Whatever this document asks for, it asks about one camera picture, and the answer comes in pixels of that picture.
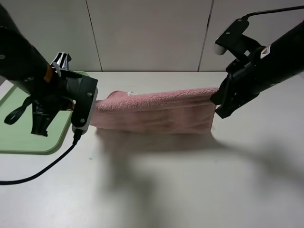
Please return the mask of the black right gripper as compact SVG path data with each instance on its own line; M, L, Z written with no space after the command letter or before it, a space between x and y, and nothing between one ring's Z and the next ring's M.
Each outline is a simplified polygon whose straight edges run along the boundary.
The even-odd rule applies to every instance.
M215 105L220 105L215 113L225 119L241 106L245 105L257 95L249 90L256 85L257 69L262 66L262 59L253 59L248 62L235 59L226 68L227 77L221 83L217 92L210 100Z

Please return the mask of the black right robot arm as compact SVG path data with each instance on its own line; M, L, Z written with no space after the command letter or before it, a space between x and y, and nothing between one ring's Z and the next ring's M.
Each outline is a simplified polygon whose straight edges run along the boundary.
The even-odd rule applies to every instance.
M243 35L248 26L247 20L237 19L215 41L216 54L228 51L235 57L226 67L227 77L211 96L222 119L304 70L302 22L267 47Z

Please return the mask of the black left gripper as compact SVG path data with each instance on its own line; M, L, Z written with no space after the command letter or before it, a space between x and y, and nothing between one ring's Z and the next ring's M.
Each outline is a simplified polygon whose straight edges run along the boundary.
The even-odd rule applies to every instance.
M54 109L74 109L83 75L69 70L71 60L68 53L58 52L44 77L29 76L23 79L23 90L34 103L31 134L47 137L47 128L57 115Z

